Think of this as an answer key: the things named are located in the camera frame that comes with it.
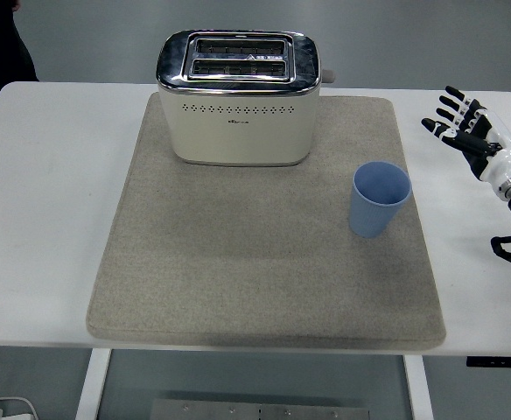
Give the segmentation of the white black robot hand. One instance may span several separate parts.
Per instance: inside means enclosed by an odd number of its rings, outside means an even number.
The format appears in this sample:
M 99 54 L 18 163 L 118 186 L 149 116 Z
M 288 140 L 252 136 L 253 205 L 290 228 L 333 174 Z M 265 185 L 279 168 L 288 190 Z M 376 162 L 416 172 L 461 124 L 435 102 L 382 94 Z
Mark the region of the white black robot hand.
M 511 205 L 511 133 L 496 113 L 455 87 L 445 88 L 438 120 L 421 124 L 444 144 L 460 151 L 479 181 L 491 185 Z

